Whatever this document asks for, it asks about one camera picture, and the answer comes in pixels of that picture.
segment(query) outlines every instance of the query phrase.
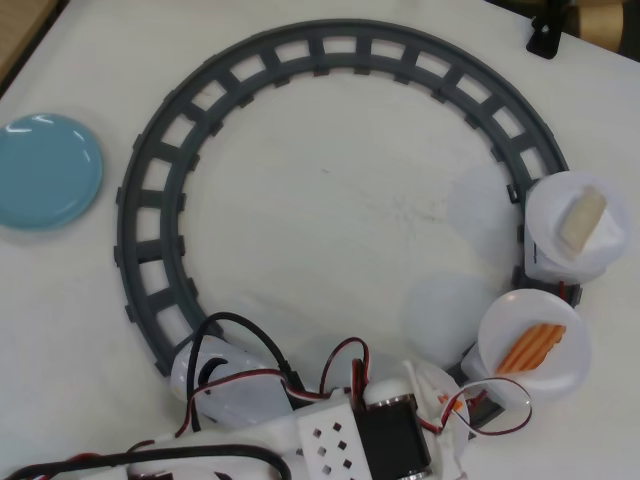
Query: wooden surface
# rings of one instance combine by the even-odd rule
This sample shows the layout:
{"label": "wooden surface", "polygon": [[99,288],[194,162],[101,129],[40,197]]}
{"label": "wooden surface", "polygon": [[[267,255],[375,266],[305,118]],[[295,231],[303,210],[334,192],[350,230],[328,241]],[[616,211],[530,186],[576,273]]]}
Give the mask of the wooden surface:
{"label": "wooden surface", "polygon": [[580,38],[617,52],[622,40],[624,11],[622,3],[578,9]]}
{"label": "wooden surface", "polygon": [[[512,0],[512,3],[530,3],[530,4],[539,4],[542,5],[547,0]],[[576,6],[594,6],[594,5],[618,5],[620,3],[624,3],[628,0],[573,0],[572,2],[568,2],[569,5]]]}
{"label": "wooden surface", "polygon": [[56,0],[0,0],[0,81],[29,45]]}

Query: red wire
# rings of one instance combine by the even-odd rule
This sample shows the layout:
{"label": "red wire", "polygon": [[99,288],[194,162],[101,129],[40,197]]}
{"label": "red wire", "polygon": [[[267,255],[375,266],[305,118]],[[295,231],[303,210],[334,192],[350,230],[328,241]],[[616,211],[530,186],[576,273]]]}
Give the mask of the red wire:
{"label": "red wire", "polygon": [[361,404],[366,383],[364,380],[364,367],[362,360],[359,358],[354,358],[351,361],[351,377],[353,385],[353,388],[351,389],[351,397],[353,398],[353,406],[357,407]]}
{"label": "red wire", "polygon": [[329,373],[329,367],[331,367],[331,363],[335,359],[336,355],[338,355],[338,353],[340,353],[340,351],[344,347],[352,343],[359,343],[360,345],[362,345],[362,350],[364,352],[362,356],[362,363],[364,364],[364,381],[365,385],[369,383],[369,346],[361,338],[349,337],[346,340],[340,342],[338,346],[333,349],[331,355],[329,355],[327,363],[325,363],[324,369],[322,370],[322,376],[320,377],[320,388],[318,389],[320,393],[324,393],[324,389],[327,383],[327,374]]}
{"label": "red wire", "polygon": [[133,447],[127,450],[127,453],[135,452],[139,448],[148,447],[149,445],[153,445],[154,443],[156,443],[155,440],[143,440],[142,442],[136,443]]}
{"label": "red wire", "polygon": [[567,294],[564,289],[564,282],[560,282],[558,296],[565,302],[567,301]]}
{"label": "red wire", "polygon": [[488,395],[488,392],[486,390],[482,390],[477,397],[474,398],[470,398],[469,400],[467,400],[467,406],[469,407],[469,410],[473,410],[475,409],[478,404],[484,400],[484,398]]}
{"label": "red wire", "polygon": [[[95,457],[100,457],[101,455],[98,455],[97,453],[91,453],[91,452],[86,452],[86,453],[79,453],[78,455],[75,455],[69,459],[67,459],[67,462],[75,462],[77,460],[85,460],[87,458],[95,458]],[[40,480],[51,480],[53,477],[55,477],[55,475],[43,475],[42,477],[40,477]]]}
{"label": "red wire", "polygon": [[[519,383],[510,380],[508,378],[501,378],[501,380],[504,380],[506,382],[511,382],[515,385],[518,385],[520,388],[522,388],[520,386]],[[422,425],[422,427],[426,430],[429,430],[431,433],[433,433],[434,435],[440,435],[442,433],[442,431],[444,430],[444,428],[447,425],[447,422],[449,421],[449,417],[451,416],[451,413],[453,412],[453,408],[456,404],[456,400],[458,399],[458,397],[460,397],[462,394],[464,393],[464,391],[460,391],[458,392],[456,395],[454,395],[452,398],[449,399],[449,402],[447,403],[447,406],[444,409],[444,412],[442,413],[442,417],[441,417],[441,423],[442,426],[437,426],[437,425],[433,425],[429,422],[427,422],[426,420],[423,420],[422,418],[420,418],[420,425]],[[467,422],[462,415],[458,415],[458,418],[465,424],[467,425],[469,428],[475,430],[477,433],[479,433],[480,435],[484,435],[484,436],[488,436],[488,437],[498,437],[500,435],[507,435],[509,433],[514,433],[517,432],[518,430],[523,429],[530,421],[531,421],[531,417],[533,416],[533,409],[529,408],[529,415],[527,416],[527,418],[524,420],[524,422],[522,422],[520,425],[514,427],[514,428],[510,428],[508,430],[500,430],[498,432],[485,432],[482,430],[478,430],[475,429],[471,426],[471,424],[469,422]]]}
{"label": "red wire", "polygon": [[185,415],[184,423],[182,424],[180,429],[175,433],[175,437],[176,438],[180,437],[184,432],[187,431],[187,428],[189,428],[189,424],[191,423],[191,411],[193,410],[193,405],[195,403],[196,395],[198,395],[201,392],[204,392],[205,390],[209,390],[213,387],[225,385],[227,383],[231,383],[236,380],[241,380],[243,378],[258,377],[260,375],[270,375],[270,376],[279,377],[285,383],[286,389],[289,392],[295,395],[298,395],[300,397],[306,398],[308,400],[324,400],[330,397],[329,394],[312,393],[312,392],[306,392],[306,391],[301,392],[300,390],[296,390],[286,381],[285,376],[282,374],[282,372],[280,372],[280,370],[275,370],[271,368],[261,368],[257,370],[249,370],[247,372],[235,373],[233,375],[229,375],[227,377],[214,380],[213,382],[207,383],[206,385],[196,388],[193,391],[191,398],[189,398],[189,400],[187,401],[187,412]]}

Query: white perforated panel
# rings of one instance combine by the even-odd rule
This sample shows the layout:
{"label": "white perforated panel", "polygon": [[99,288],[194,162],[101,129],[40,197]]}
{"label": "white perforated panel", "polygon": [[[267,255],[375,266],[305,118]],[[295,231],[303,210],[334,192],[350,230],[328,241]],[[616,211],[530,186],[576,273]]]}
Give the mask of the white perforated panel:
{"label": "white perforated panel", "polygon": [[298,432],[311,480],[371,480],[349,400],[341,397],[308,409],[298,418]]}

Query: black wire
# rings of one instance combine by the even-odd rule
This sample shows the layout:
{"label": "black wire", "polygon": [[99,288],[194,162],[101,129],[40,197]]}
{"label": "black wire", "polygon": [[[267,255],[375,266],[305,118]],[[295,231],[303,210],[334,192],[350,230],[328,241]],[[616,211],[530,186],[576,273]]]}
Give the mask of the black wire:
{"label": "black wire", "polygon": [[42,463],[21,468],[5,480],[23,480],[41,475],[54,476],[59,473],[88,470],[101,467],[117,467],[131,463],[171,460],[193,457],[247,457],[262,460],[275,468],[282,480],[291,480],[291,470],[280,455],[254,445],[207,445],[199,447],[161,448],[142,452],[117,453],[82,460]]}
{"label": "black wire", "polygon": [[[304,385],[302,384],[300,377],[296,372],[293,372],[291,370],[289,362],[287,362],[287,360],[284,358],[282,351],[278,348],[271,337],[269,337],[269,335],[267,335],[251,320],[238,315],[237,313],[218,312],[210,315],[204,322],[202,322],[198,330],[193,335],[193,345],[191,346],[191,355],[189,356],[189,366],[187,368],[187,402],[189,402],[191,397],[193,396],[194,382],[196,378],[196,363],[198,362],[198,353],[200,352],[202,340],[204,339],[209,326],[213,322],[217,322],[219,320],[227,320],[229,322],[242,325],[256,337],[258,337],[276,359],[276,362],[278,363],[278,369],[285,375],[285,377],[287,377],[289,383],[291,383],[293,387],[304,391]],[[198,420],[198,412],[195,405],[193,406],[193,410],[191,412],[191,427],[193,428],[194,432],[199,432],[201,430],[200,421]]]}

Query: tofu piece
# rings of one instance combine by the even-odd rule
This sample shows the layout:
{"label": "tofu piece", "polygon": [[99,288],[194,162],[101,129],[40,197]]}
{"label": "tofu piece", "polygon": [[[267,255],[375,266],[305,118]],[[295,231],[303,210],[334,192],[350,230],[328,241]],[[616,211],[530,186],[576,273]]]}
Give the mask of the tofu piece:
{"label": "tofu piece", "polygon": [[559,232],[560,239],[571,255],[575,257],[582,253],[606,208],[607,199],[596,187],[588,186],[584,189],[571,207]]}

